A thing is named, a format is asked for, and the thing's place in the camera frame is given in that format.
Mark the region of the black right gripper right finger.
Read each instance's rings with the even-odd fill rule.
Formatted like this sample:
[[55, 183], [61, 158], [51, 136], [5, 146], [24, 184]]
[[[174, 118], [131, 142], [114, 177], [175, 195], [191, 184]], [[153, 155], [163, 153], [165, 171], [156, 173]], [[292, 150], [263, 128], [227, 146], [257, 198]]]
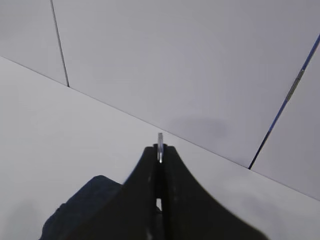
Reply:
[[163, 226], [168, 240], [265, 240], [266, 235], [213, 198], [173, 146], [162, 162]]

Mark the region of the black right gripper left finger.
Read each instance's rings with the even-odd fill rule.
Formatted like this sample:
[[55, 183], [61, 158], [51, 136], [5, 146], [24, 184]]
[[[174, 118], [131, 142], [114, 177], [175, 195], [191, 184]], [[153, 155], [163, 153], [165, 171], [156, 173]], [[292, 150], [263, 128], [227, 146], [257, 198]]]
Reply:
[[157, 240], [157, 148], [146, 147], [120, 190], [74, 231], [76, 240]]

